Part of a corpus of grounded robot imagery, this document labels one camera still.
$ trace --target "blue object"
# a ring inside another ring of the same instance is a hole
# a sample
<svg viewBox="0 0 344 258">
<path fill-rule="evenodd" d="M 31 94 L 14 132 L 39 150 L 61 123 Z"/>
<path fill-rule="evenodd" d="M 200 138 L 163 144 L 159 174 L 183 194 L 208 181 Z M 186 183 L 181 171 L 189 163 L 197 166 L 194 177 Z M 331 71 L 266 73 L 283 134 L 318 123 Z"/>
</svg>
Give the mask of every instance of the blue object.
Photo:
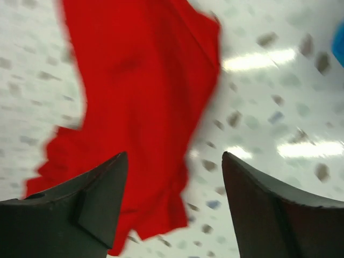
<svg viewBox="0 0 344 258">
<path fill-rule="evenodd" d="M 335 34 L 332 43 L 333 55 L 339 63 L 344 67 L 344 23 L 342 23 Z"/>
</svg>

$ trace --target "red cloth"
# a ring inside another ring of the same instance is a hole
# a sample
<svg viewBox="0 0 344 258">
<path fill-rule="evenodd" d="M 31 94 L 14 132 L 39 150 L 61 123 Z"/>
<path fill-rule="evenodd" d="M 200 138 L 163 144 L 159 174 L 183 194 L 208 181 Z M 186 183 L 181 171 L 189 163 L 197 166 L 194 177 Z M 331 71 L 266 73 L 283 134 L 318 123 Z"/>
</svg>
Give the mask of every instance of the red cloth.
<svg viewBox="0 0 344 258">
<path fill-rule="evenodd" d="M 114 249 L 185 227 L 184 155 L 219 73 L 219 24 L 186 0 L 63 0 L 87 111 L 60 127 L 31 195 L 127 151 L 127 185 Z"/>
</svg>

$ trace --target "red fabric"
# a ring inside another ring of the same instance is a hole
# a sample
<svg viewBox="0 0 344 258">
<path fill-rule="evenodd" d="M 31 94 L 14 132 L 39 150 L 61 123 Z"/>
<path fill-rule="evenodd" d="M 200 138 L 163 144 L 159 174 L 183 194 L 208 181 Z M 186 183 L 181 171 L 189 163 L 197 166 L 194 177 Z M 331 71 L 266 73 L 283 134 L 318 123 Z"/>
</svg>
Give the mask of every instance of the red fabric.
<svg viewBox="0 0 344 258">
<path fill-rule="evenodd" d="M 186 0 L 63 0 L 87 111 L 81 130 L 60 127 L 31 195 L 127 151 L 116 240 L 185 227 L 180 193 L 190 137 L 219 73 L 219 24 Z"/>
</svg>

